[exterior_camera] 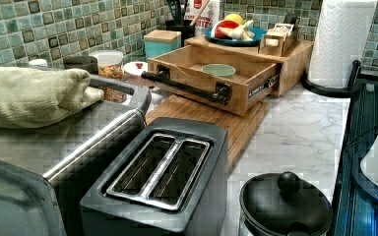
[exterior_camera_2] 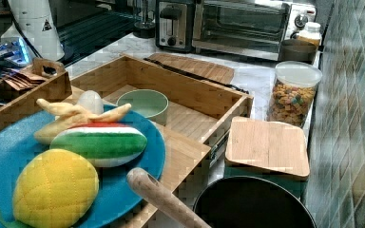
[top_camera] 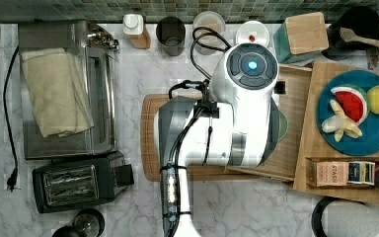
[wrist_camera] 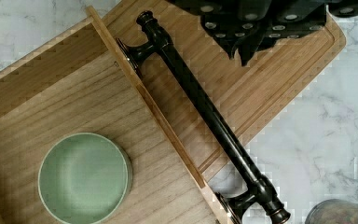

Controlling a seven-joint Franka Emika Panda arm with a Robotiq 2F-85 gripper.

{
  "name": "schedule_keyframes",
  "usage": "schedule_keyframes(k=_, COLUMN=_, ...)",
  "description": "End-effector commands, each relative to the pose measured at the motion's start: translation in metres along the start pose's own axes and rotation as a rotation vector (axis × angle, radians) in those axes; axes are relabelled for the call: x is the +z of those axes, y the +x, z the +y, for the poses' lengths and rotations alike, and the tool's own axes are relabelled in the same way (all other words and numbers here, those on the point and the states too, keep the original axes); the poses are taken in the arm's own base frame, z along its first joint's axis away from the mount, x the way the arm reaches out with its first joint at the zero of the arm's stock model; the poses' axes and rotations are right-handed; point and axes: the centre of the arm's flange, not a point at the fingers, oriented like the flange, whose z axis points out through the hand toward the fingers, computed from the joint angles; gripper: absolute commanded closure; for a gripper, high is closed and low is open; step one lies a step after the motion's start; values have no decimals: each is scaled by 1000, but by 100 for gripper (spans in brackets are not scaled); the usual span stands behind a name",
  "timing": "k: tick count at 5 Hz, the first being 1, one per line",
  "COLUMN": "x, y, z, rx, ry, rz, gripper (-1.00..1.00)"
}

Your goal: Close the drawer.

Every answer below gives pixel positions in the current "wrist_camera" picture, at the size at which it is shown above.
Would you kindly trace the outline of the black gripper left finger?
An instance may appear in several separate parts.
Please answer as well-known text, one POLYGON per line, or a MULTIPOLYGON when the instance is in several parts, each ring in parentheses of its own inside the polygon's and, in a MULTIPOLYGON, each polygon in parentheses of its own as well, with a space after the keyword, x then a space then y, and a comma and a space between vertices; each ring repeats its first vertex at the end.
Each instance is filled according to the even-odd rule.
POLYGON ((167 0, 182 10, 200 16, 205 32, 233 59, 238 52, 250 60, 258 51, 272 47, 266 36, 272 0, 167 0))

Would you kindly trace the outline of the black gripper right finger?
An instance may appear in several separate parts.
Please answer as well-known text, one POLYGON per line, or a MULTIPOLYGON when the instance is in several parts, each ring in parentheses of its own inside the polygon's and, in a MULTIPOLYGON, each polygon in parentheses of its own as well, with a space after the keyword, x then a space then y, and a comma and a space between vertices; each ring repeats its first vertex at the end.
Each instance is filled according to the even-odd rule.
POLYGON ((256 28, 238 48, 241 65, 279 38, 300 38, 322 29, 327 12, 340 18, 358 16, 358 0, 238 0, 237 18, 254 21, 256 28))

